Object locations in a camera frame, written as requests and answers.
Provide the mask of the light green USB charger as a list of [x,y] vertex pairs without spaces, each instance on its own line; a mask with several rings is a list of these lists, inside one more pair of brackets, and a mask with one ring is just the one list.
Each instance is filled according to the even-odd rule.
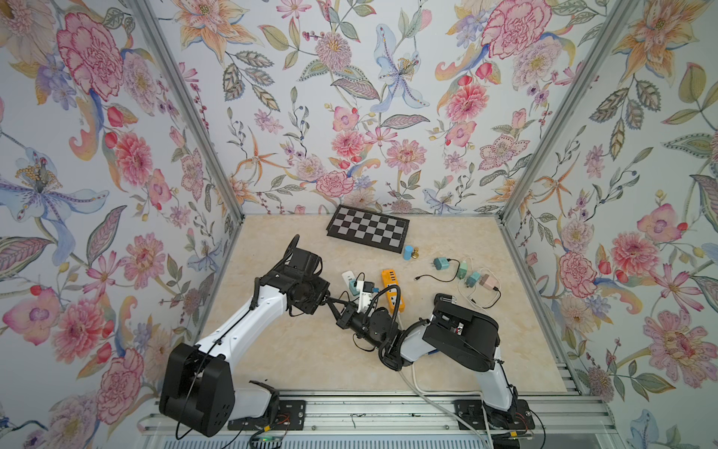
[[459,280],[465,279],[467,276],[467,262],[462,261],[456,271],[456,278]]

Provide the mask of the teal USB charger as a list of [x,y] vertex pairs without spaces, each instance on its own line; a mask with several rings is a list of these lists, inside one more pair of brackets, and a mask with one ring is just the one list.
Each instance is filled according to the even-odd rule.
[[467,277],[466,285],[473,288],[482,282],[482,278],[484,278],[484,275],[480,273],[480,271],[474,271],[469,277]]

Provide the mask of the brown charger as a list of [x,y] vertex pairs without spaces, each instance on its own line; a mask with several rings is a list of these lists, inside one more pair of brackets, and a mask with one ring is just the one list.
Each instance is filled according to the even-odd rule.
[[500,286],[497,278],[491,274],[484,274],[482,275],[482,278],[480,279],[480,285],[487,289],[487,290],[493,290],[493,291],[499,291]]

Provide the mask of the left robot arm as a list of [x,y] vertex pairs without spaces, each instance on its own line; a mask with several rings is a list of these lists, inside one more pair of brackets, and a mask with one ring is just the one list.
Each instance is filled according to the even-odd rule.
[[218,329],[194,345],[179,344],[169,355],[159,412],[206,437],[230,421],[273,420],[279,409],[277,389],[251,381],[234,385],[233,369],[274,321],[298,310],[316,312],[328,295],[321,277],[323,260],[291,245],[265,275],[254,279],[252,297]]

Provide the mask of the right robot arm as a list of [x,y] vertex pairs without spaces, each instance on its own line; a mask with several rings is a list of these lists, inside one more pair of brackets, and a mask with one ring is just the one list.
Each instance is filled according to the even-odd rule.
[[371,304],[364,312],[353,301],[325,300],[341,329],[349,329],[376,351],[386,368],[401,372],[419,358],[439,352],[471,370],[480,384],[482,406],[494,428],[509,428],[518,410],[518,393],[500,361],[498,323],[486,314],[454,303],[437,294],[430,318],[406,329],[398,315]]

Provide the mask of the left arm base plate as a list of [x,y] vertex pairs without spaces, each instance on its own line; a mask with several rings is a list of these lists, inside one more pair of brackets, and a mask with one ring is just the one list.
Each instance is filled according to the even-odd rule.
[[304,430],[306,417],[306,400],[279,400],[271,404],[264,415],[230,420],[227,428],[232,431]]

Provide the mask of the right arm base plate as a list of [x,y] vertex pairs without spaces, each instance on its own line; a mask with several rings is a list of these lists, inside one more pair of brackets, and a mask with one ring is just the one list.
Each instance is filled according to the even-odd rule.
[[525,400],[516,400],[508,411],[494,409],[476,398],[455,400],[454,412],[476,430],[534,430],[536,424]]

